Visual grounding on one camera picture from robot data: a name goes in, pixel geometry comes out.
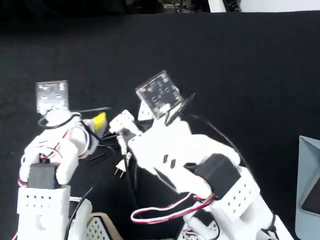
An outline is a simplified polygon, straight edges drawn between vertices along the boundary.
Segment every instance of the circuit board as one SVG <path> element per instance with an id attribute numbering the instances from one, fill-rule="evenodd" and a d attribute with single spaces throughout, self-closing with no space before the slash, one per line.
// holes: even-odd
<path id="1" fill-rule="evenodd" d="M 37 82 L 35 91 L 38 113 L 44 114 L 52 108 L 69 109 L 68 82 L 66 80 Z"/>
<path id="2" fill-rule="evenodd" d="M 148 105 L 156 119 L 160 119 L 184 100 L 165 70 L 139 86 L 136 94 Z"/>

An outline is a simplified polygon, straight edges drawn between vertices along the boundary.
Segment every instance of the gray panel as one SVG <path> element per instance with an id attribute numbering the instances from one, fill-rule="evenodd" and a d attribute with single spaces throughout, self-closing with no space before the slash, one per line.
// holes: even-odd
<path id="1" fill-rule="evenodd" d="M 318 240 L 320 215 L 301 209 L 320 170 L 320 141 L 299 137 L 299 164 L 296 188 L 295 233 L 301 240 Z"/>

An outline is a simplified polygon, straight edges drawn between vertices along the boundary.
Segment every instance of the black table surface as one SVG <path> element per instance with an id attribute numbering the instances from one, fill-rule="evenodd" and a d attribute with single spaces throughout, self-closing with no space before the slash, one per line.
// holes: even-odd
<path id="1" fill-rule="evenodd" d="M 24 148 L 41 132 L 35 83 L 68 80 L 71 109 L 112 106 L 137 114 L 135 88 L 166 69 L 187 112 L 210 119 L 246 157 L 269 207 L 295 232 L 299 135 L 320 138 L 320 13 L 157 14 L 2 24 L 0 38 L 0 238 L 18 227 L 17 177 Z M 203 124 L 193 131 L 217 135 Z M 119 155 L 81 162 L 71 194 L 109 214 L 125 239 L 174 237 L 181 219 L 136 226 Z M 138 204 L 179 198 L 142 171 Z"/>

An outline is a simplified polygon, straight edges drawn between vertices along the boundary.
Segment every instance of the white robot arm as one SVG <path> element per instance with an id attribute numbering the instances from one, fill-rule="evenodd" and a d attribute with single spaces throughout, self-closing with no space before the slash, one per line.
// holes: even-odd
<path id="1" fill-rule="evenodd" d="M 128 146 L 141 168 L 156 175 L 177 193 L 191 193 L 203 200 L 215 191 L 223 194 L 204 207 L 214 217 L 209 224 L 219 225 L 219 231 L 205 225 L 195 217 L 197 212 L 192 211 L 183 217 L 186 233 L 203 240 L 293 239 L 261 197 L 251 173 L 246 167 L 239 166 L 237 152 L 206 135 L 192 134 L 187 122 L 177 118 L 165 126 L 158 120 L 148 131 L 131 138 Z M 201 168 L 207 176 L 196 174 Z M 153 218 L 133 221 L 157 223 Z"/>
<path id="2" fill-rule="evenodd" d="M 92 154 L 106 128 L 105 113 L 82 120 L 68 110 L 45 115 L 45 130 L 25 148 L 19 171 L 17 213 L 19 240 L 63 240 L 68 222 L 70 186 L 79 159 Z M 72 240 L 86 240 L 92 205 L 87 199 L 76 213 L 69 232 Z"/>

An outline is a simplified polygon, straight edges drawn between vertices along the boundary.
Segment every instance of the yellow tag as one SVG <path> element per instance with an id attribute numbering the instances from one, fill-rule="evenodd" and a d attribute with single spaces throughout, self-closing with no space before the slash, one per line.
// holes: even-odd
<path id="1" fill-rule="evenodd" d="M 94 122 L 94 130 L 97 131 L 100 129 L 107 121 L 106 113 L 101 112 L 99 115 L 92 118 Z"/>

